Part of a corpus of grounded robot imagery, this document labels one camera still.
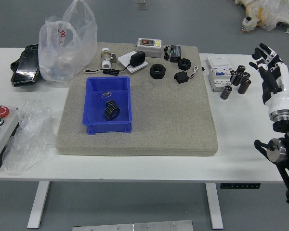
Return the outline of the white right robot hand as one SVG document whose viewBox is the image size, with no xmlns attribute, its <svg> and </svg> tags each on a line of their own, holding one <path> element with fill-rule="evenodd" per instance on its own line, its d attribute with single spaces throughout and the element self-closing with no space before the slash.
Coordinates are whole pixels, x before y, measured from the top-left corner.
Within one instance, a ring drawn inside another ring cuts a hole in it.
<svg viewBox="0 0 289 231">
<path fill-rule="evenodd" d="M 267 45 L 261 43 L 252 54 L 254 62 L 250 66 L 256 69 L 262 80 L 263 103 L 268 114 L 289 114 L 289 70 L 280 56 Z"/>
</svg>

